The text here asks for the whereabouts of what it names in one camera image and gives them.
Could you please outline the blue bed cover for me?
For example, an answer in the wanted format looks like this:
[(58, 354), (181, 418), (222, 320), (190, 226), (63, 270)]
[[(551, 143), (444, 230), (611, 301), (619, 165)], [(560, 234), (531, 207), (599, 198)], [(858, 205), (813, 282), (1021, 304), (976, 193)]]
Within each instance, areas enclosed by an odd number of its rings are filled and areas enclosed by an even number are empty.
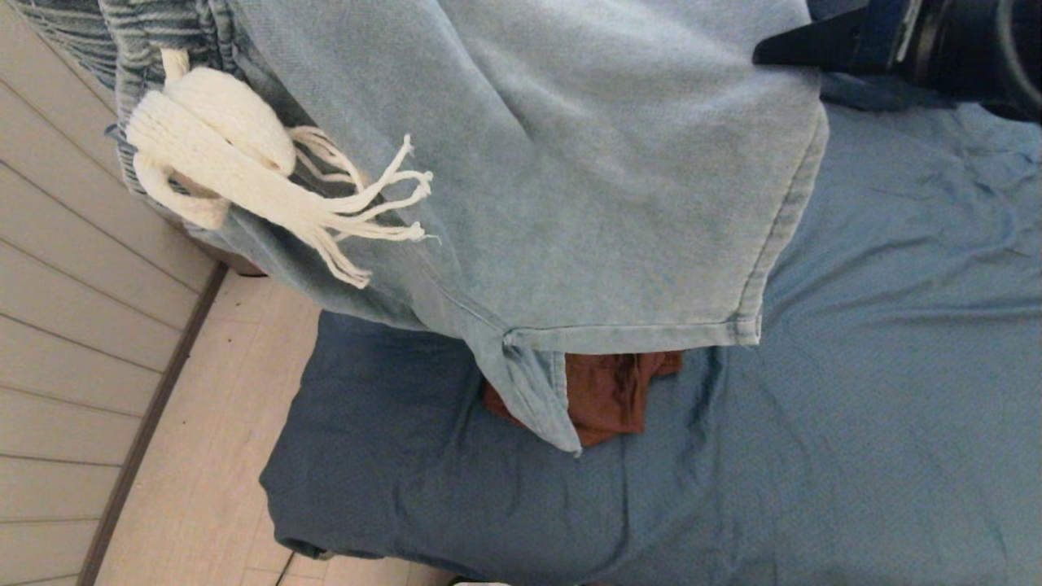
[(573, 457), (461, 342), (336, 314), (265, 469), (276, 539), (516, 586), (1042, 586), (1042, 128), (827, 105), (752, 348)]

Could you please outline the light blue denim shorts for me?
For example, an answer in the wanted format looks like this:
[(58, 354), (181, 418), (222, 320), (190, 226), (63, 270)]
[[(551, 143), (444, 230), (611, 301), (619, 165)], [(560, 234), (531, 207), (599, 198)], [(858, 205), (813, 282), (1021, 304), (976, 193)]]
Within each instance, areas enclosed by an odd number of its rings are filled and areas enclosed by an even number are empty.
[(810, 0), (7, 0), (131, 192), (325, 310), (461, 339), (584, 451), (566, 359), (751, 345), (829, 123)]

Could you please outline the rust brown shorts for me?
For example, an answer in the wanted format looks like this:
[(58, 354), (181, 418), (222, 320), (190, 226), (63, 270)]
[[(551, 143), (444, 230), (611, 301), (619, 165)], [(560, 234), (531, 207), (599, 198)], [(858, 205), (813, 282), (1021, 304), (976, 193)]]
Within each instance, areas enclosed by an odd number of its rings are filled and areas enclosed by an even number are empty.
[(646, 430), (652, 383), (683, 370), (681, 350), (621, 355), (519, 355), (503, 391), (480, 379), (479, 402), (493, 417), (549, 449), (580, 453)]

